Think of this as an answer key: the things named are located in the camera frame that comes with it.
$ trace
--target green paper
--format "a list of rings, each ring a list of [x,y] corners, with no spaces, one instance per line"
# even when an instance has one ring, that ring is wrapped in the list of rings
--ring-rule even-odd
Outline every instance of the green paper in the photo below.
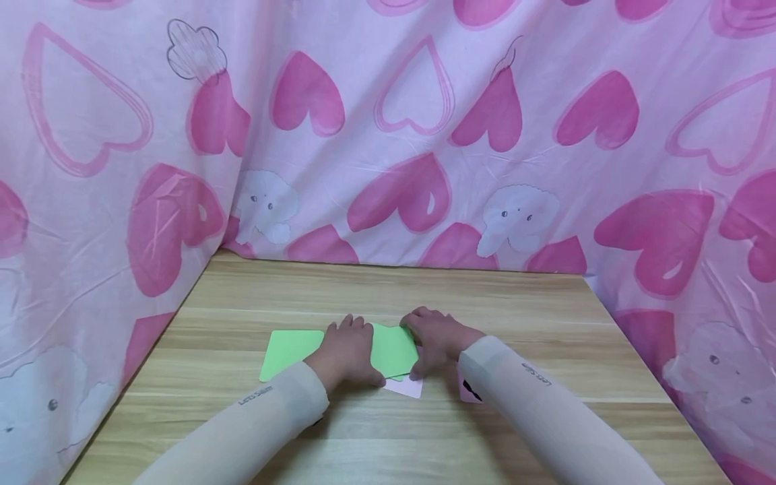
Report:
[[[384,327],[372,324],[372,367],[386,378],[410,373],[417,362],[417,349],[412,334],[404,327]]]
[[[306,359],[324,340],[320,330],[275,330],[269,336],[264,364],[258,378],[267,382],[285,368]]]

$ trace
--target arm sleeve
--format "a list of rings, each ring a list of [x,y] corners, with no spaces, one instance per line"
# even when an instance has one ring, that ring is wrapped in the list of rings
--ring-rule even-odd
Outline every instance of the arm sleeve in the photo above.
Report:
[[[316,373],[298,362],[175,444],[135,485],[245,485],[328,404]]]
[[[663,484],[615,430],[497,338],[461,353],[459,369],[562,485]]]

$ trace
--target pink heart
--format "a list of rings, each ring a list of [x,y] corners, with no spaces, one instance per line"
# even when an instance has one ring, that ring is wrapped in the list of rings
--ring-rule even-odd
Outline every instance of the pink heart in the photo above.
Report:
[[[482,234],[469,224],[456,222],[426,249],[418,266],[429,268],[498,269],[496,256],[477,256]]]
[[[372,180],[348,208],[353,232],[383,222],[393,211],[413,232],[425,232],[442,222],[450,209],[450,186],[433,153],[402,161]]]
[[[719,225],[722,237],[750,240],[749,273],[760,282],[776,281],[776,170],[744,182]]]
[[[714,0],[709,16],[720,36],[746,39],[776,30],[775,0]]]
[[[648,293],[674,298],[690,280],[714,210],[701,191],[663,190],[621,206],[595,228],[602,246],[641,251],[636,281]]]
[[[407,66],[424,48],[428,49],[428,54],[431,57],[431,62],[433,63],[434,71],[436,73],[439,92],[442,95],[442,114],[439,118],[439,121],[434,126],[422,126],[415,120],[411,120],[409,118],[404,118],[395,123],[390,122],[386,120],[384,113],[385,101],[388,97],[388,93],[390,93],[391,89],[399,80],[404,70],[407,69]],[[434,43],[434,38],[431,36],[426,36],[423,40],[417,43],[417,45],[413,47],[410,53],[399,63],[398,68],[386,83],[385,89],[377,99],[377,103],[375,103],[375,124],[380,130],[385,131],[386,133],[398,131],[405,126],[409,126],[412,128],[412,130],[414,130],[415,133],[428,137],[439,133],[442,131],[442,129],[445,128],[445,126],[447,126],[447,123],[449,123],[450,119],[452,118],[453,111],[455,111],[455,107],[456,94],[452,90],[450,77],[447,75],[445,66],[442,64],[442,59],[439,57],[439,52],[437,51],[436,44]]]
[[[242,157],[250,125],[251,115],[234,99],[229,71],[214,74],[199,87],[186,117],[189,144],[198,154],[220,154],[229,144]]]
[[[487,132],[490,147],[504,153],[518,144],[522,129],[523,117],[512,69],[505,68],[485,88],[452,132],[450,140],[456,146],[466,147]]]
[[[123,7],[129,2],[132,2],[132,0],[75,0],[75,3],[95,10],[114,10]]]
[[[561,242],[547,244],[538,250],[525,263],[525,271],[537,273],[565,273],[583,275],[587,272],[587,259],[584,257],[577,236]]]
[[[721,455],[719,466],[733,483],[741,485],[776,485],[776,479],[769,477],[749,463],[732,455]]]
[[[724,166],[714,156],[714,152],[707,147],[703,148],[685,148],[679,144],[679,138],[682,132],[690,126],[696,118],[698,118],[703,112],[717,104],[725,101],[730,96],[735,95],[745,89],[754,87],[760,81],[767,81],[769,83],[768,97],[765,102],[765,109],[763,116],[759,120],[736,120],[736,123],[751,123],[756,122],[757,126],[752,126],[752,132],[756,133],[754,142],[748,152],[738,161],[738,163],[732,166]],[[753,162],[757,160],[757,157],[762,152],[763,148],[768,142],[768,137],[773,126],[773,113],[774,113],[774,99],[776,99],[776,69],[768,69],[759,74],[756,74],[750,78],[743,79],[735,82],[723,90],[715,93],[707,98],[704,102],[694,107],[687,115],[682,118],[679,123],[671,131],[666,141],[666,151],[676,157],[706,157],[706,163],[717,174],[720,175],[735,175],[736,173],[748,168]],[[714,137],[710,137],[711,141],[717,141]],[[736,143],[736,140],[729,140],[728,143]]]
[[[630,22],[641,22],[656,15],[670,0],[615,0],[617,13]]]
[[[405,13],[417,10],[428,0],[366,0],[372,9],[381,16],[402,16]]]
[[[452,0],[456,18],[467,29],[486,29],[499,23],[519,0]]]
[[[153,317],[138,318],[132,328],[130,343],[126,346],[124,355],[124,371],[121,379],[122,387],[129,383],[132,376],[143,364],[146,355],[151,352],[154,344],[167,328],[167,324],[175,316],[175,312],[169,314],[154,315]]]
[[[146,172],[130,208],[126,249],[145,296],[166,292],[181,270],[181,244],[195,247],[223,228],[225,216],[202,178],[170,165]]]
[[[0,181],[0,258],[21,252],[27,239],[29,217],[16,192]]]
[[[331,224],[318,227],[286,247],[286,257],[292,261],[357,265],[359,256],[343,241]]]
[[[578,144],[595,130],[595,144],[614,150],[630,140],[639,122],[639,102],[628,79],[609,71],[590,83],[558,119],[555,140]]]
[[[647,368],[677,403],[678,392],[663,382],[663,367],[677,356],[674,314],[662,310],[623,310],[615,313],[614,319]]]
[[[321,66],[298,50],[280,69],[269,105],[270,118],[281,130],[297,128],[308,112],[313,133],[319,137],[335,135],[345,125],[337,85]]]
[[[104,142],[99,153],[89,161],[76,161],[59,146],[54,139],[54,133],[43,105],[43,45],[46,40],[70,55],[74,61],[91,72],[132,109],[140,122],[140,133],[134,141],[129,143]],[[140,150],[148,143],[154,132],[154,121],[151,117],[151,111],[135,91],[42,23],[35,24],[27,38],[27,46],[22,58],[22,81],[24,93],[27,97],[29,114],[32,116],[33,124],[41,143],[46,148],[49,156],[54,160],[54,163],[75,177],[91,177],[99,173],[108,163],[111,150],[125,152]],[[74,116],[86,115],[84,113],[74,113]]]

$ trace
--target wooden tabletop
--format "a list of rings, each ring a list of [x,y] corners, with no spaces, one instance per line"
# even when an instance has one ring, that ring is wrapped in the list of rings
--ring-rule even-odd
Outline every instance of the wooden tabletop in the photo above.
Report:
[[[727,485],[712,457],[579,276],[313,265],[213,257],[68,485],[129,484],[255,388],[269,334],[346,313],[398,324],[420,305],[501,338],[571,389],[666,485]],[[256,484],[555,483],[498,414],[458,398],[455,370],[420,400],[344,389]]]

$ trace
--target pink paper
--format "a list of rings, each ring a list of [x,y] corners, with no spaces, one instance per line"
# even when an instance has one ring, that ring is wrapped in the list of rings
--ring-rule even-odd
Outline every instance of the pink paper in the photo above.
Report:
[[[386,385],[383,389],[393,391],[394,393],[403,394],[404,396],[414,397],[415,399],[421,398],[421,391],[423,390],[423,379],[412,380],[405,377],[402,381],[393,379],[386,379]]]

